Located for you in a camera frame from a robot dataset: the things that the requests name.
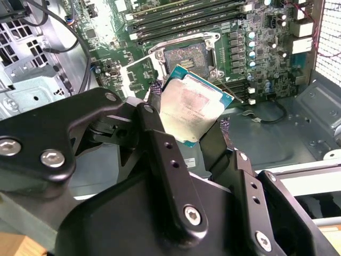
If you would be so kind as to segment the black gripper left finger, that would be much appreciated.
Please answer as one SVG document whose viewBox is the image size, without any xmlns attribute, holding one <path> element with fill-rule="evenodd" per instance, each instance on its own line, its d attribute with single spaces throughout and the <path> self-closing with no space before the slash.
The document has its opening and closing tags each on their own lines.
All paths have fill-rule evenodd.
<svg viewBox="0 0 341 256">
<path fill-rule="evenodd" d="M 182 241 L 202 240 L 208 220 L 177 143 L 162 125 L 160 105 L 160 89 L 147 101 L 122 101 L 95 88 L 1 121 L 1 191 L 57 197 L 78 156 L 116 144 L 119 181 L 151 170 L 171 231 Z"/>
</svg>

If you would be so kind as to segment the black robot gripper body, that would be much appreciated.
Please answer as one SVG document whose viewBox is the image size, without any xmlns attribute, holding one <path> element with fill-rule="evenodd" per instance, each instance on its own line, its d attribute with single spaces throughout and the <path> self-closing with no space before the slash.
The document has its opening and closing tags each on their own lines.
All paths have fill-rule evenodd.
<svg viewBox="0 0 341 256">
<path fill-rule="evenodd" d="M 208 231 L 182 241 L 162 213 L 163 193 L 151 171 L 136 174 L 76 206 L 63 220 L 56 255 L 245 255 L 237 250 L 237 224 L 229 189 L 190 174 Z"/>
</svg>

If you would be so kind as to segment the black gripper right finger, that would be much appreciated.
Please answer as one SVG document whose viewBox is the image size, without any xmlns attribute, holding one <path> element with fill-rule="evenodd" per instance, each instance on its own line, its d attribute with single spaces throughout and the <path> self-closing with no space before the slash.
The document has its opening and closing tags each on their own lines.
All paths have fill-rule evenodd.
<svg viewBox="0 0 341 256">
<path fill-rule="evenodd" d="M 299 202 L 272 172 L 256 173 L 230 138 L 230 119 L 217 120 L 200 139 L 210 180 L 230 190 L 237 250 L 245 255 L 336 255 Z"/>
</svg>

